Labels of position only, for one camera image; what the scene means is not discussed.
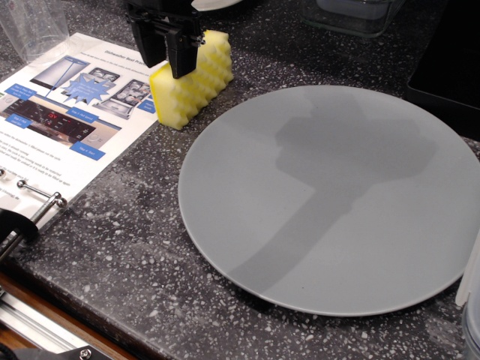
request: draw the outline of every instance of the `black tray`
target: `black tray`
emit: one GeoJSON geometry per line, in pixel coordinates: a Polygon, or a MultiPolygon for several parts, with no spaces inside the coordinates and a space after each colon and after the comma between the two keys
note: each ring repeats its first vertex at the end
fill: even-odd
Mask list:
{"type": "Polygon", "coordinates": [[[480,140],[480,25],[476,1],[450,0],[406,99],[464,137],[480,140]]]}

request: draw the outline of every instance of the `clear plastic cup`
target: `clear plastic cup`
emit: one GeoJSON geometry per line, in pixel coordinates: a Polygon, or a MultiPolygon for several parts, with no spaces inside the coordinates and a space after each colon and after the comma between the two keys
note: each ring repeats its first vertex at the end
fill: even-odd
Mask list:
{"type": "Polygon", "coordinates": [[[20,58],[47,64],[68,50],[67,20],[60,0],[0,0],[0,23],[20,58]]]}

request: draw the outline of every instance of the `speckled countertop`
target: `speckled countertop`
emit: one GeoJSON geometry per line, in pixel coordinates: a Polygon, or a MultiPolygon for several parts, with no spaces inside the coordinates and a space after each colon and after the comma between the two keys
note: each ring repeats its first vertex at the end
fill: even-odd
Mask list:
{"type": "MultiPolygon", "coordinates": [[[[157,126],[102,172],[12,259],[38,291],[139,358],[461,359],[458,282],[406,310],[336,318],[285,310],[219,275],[185,230],[182,161],[205,127],[249,98],[285,87],[357,86],[402,98],[445,2],[407,0],[372,40],[319,30],[291,0],[244,0],[204,13],[230,34],[234,81],[183,131],[157,126]]],[[[70,33],[134,45],[115,0],[64,0],[70,33]]],[[[21,64],[0,37],[0,77],[21,64]]],[[[477,155],[477,142],[466,139],[477,155]]]]}

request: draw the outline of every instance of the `metal rod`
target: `metal rod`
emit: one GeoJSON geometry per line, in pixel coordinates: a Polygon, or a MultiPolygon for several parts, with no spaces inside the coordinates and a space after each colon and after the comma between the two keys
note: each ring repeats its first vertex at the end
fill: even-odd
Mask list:
{"type": "MultiPolygon", "coordinates": [[[[30,220],[33,224],[37,224],[38,221],[40,221],[40,219],[52,208],[52,206],[57,205],[59,208],[64,208],[68,204],[67,200],[64,199],[60,193],[55,192],[53,195],[49,195],[42,190],[38,190],[37,188],[28,185],[27,181],[25,180],[18,181],[16,186],[18,188],[27,188],[48,198],[48,200],[33,214],[33,216],[30,217],[30,220]]],[[[0,263],[2,263],[2,261],[11,254],[11,252],[23,239],[24,236],[22,234],[18,234],[7,241],[7,244],[0,250],[0,263]]]]}

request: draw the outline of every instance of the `wooden edge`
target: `wooden edge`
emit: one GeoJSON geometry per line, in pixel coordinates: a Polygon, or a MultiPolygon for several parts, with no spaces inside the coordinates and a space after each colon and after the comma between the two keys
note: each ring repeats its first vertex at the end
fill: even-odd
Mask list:
{"type": "Polygon", "coordinates": [[[6,325],[0,323],[0,343],[6,347],[15,349],[34,349],[36,346],[30,341],[10,330],[6,325]]]}
{"type": "MultiPolygon", "coordinates": [[[[19,299],[21,302],[24,302],[29,307],[35,309],[54,323],[59,324],[69,332],[83,339],[86,343],[101,351],[106,356],[115,360],[137,360],[136,357],[132,356],[129,352],[122,349],[111,340],[106,339],[88,326],[66,314],[64,311],[51,305],[48,301],[26,289],[23,285],[6,275],[3,271],[0,271],[0,286],[13,297],[19,299]]],[[[25,342],[24,347],[34,346],[28,346],[28,342],[25,342]]]]}

